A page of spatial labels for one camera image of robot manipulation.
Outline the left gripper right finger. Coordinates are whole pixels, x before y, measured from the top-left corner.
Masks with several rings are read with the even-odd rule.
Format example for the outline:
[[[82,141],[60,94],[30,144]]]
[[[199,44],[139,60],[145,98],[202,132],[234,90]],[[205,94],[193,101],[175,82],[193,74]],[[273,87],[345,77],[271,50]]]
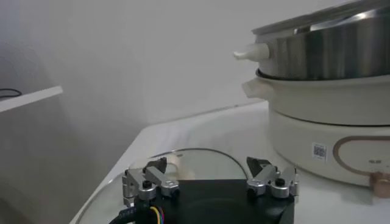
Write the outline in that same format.
[[[252,174],[247,180],[247,190],[259,197],[270,194],[274,198],[289,198],[299,196],[299,180],[295,167],[284,170],[271,164],[266,159],[247,157],[246,163]]]

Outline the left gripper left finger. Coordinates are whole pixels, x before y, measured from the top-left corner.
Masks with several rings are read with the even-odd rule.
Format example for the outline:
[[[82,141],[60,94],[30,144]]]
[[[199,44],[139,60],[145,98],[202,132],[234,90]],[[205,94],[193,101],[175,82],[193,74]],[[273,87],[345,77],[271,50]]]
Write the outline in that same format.
[[[134,199],[153,200],[157,190],[164,198],[175,200],[180,195],[180,185],[177,176],[166,174],[167,166],[179,170],[180,161],[177,156],[162,156],[157,159],[140,161],[138,166],[131,166],[122,175],[122,196],[127,207],[131,207]]]

